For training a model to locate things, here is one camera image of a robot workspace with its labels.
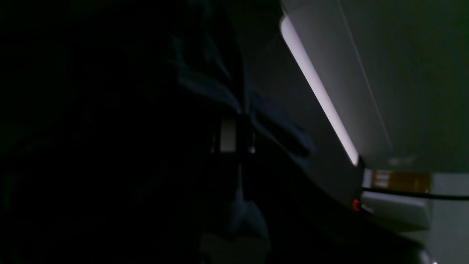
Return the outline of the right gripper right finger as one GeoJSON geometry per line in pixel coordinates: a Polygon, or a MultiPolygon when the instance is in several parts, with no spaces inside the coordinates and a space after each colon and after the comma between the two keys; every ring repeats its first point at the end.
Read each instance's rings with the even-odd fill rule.
{"type": "Polygon", "coordinates": [[[249,117],[240,120],[240,147],[244,154],[256,153],[256,132],[249,117]]]}

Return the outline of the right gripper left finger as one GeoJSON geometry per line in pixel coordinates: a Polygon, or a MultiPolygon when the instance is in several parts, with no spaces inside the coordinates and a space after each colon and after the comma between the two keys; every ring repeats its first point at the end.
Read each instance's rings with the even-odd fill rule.
{"type": "Polygon", "coordinates": [[[216,122],[211,139],[211,153],[236,152],[236,121],[223,118],[216,122]]]}

